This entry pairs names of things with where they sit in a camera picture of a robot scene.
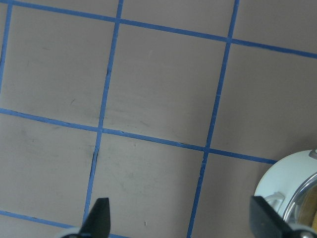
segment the white round object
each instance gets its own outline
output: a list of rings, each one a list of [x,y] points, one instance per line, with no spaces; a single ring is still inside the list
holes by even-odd
[[[316,150],[307,150],[278,161],[260,180],[255,196],[265,198],[283,217],[296,191],[317,172],[317,159],[314,157]]]

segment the black object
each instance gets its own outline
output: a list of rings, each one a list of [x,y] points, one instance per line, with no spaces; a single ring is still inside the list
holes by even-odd
[[[308,230],[291,229],[261,196],[251,197],[249,219],[255,238],[317,238]]]
[[[62,238],[107,238],[110,233],[108,198],[98,198],[78,234]]]

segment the gray floor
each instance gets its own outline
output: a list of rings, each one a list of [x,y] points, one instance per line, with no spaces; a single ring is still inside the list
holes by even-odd
[[[98,197],[113,238],[251,238],[262,175],[317,147],[316,1],[0,2],[3,238]]]

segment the grid square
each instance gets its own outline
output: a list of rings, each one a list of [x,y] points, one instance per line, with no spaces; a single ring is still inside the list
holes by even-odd
[[[231,46],[212,148],[279,160],[316,147],[317,60]]]
[[[192,237],[253,237],[250,196],[270,166],[210,154]]]
[[[98,15],[116,16],[118,0],[21,0],[23,2],[52,6]]]
[[[6,19],[6,10],[7,10],[7,4],[0,3],[0,48],[1,49],[2,49],[5,19]]]
[[[234,38],[317,53],[315,0],[241,0]]]
[[[97,126],[112,33],[113,23],[15,6],[0,107]]]
[[[204,146],[224,45],[121,25],[105,127]]]
[[[96,133],[0,115],[0,210],[80,226]]]
[[[111,233],[185,237],[202,152],[103,135],[92,204],[109,197]]]
[[[226,37],[233,4],[234,0],[125,0],[122,18]]]
[[[0,215],[1,238],[53,238],[62,228]]]

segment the tile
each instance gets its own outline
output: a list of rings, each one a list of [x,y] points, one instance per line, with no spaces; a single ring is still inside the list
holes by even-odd
[[[270,165],[209,155],[192,238],[246,237],[250,196]]]
[[[14,7],[0,107],[98,125],[113,24]]]
[[[2,49],[7,4],[0,3],[0,48]]]
[[[0,215],[1,238],[53,238],[62,228]]]
[[[241,0],[234,38],[317,53],[314,0]]]
[[[118,0],[21,0],[23,2],[52,6],[98,15],[116,16]]]
[[[103,135],[92,204],[109,197],[111,233],[186,236],[203,153]]]
[[[0,210],[81,225],[96,133],[0,115]]]
[[[223,52],[222,42],[121,25],[105,127],[204,146]]]
[[[125,0],[122,18],[227,36],[233,4],[234,0]]]
[[[317,60],[231,46],[212,148],[279,160],[316,147]]]

